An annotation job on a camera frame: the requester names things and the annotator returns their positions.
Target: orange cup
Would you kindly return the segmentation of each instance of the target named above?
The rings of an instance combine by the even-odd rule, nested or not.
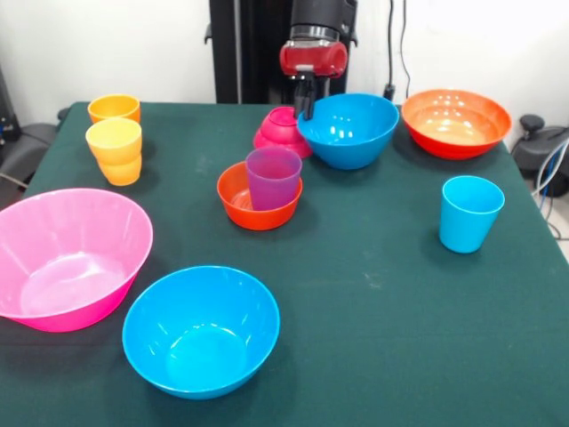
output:
[[[93,123],[112,117],[130,118],[140,123],[140,101],[131,95],[115,93],[101,96],[87,107]]]
[[[142,129],[134,120],[121,117],[102,120],[89,128],[85,139],[111,184],[124,186],[139,179]]]
[[[221,174],[217,192],[231,221],[244,229],[271,230],[288,222],[294,215],[302,193],[302,178],[294,200],[270,211],[253,211],[245,162],[237,163]]]

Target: orange bowl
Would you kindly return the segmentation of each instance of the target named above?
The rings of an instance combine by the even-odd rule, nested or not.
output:
[[[302,193],[302,178],[294,200],[270,211],[253,211],[245,162],[226,169],[217,181],[217,192],[229,219],[240,227],[264,231],[280,227],[294,215]]]
[[[472,158],[497,145],[512,126],[508,112],[476,93],[436,89],[417,93],[402,107],[409,133],[429,153]]]

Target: table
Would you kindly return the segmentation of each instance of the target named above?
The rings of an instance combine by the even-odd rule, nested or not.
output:
[[[137,200],[155,228],[126,300],[98,325],[46,334],[0,320],[0,419],[9,426],[553,426],[569,424],[569,269],[507,150],[462,162],[417,148],[400,125],[355,172],[305,160],[293,219],[231,223],[215,185],[252,149],[270,106],[142,105],[140,181],[111,188],[69,112],[27,196],[66,187]],[[495,181],[506,205],[482,250],[437,241],[450,176]],[[242,389],[203,402],[168,396],[128,365],[125,313],[183,267],[248,271],[278,301],[272,355]]]

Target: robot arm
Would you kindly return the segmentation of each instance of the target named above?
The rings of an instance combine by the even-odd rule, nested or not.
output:
[[[357,0],[293,0],[291,35],[280,52],[283,72],[297,82],[294,114],[311,119],[318,85],[340,77],[355,40]]]

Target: blue cup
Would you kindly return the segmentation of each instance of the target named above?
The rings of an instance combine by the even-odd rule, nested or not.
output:
[[[456,176],[443,186],[439,238],[451,251],[471,254],[484,242],[506,198],[496,184]]]

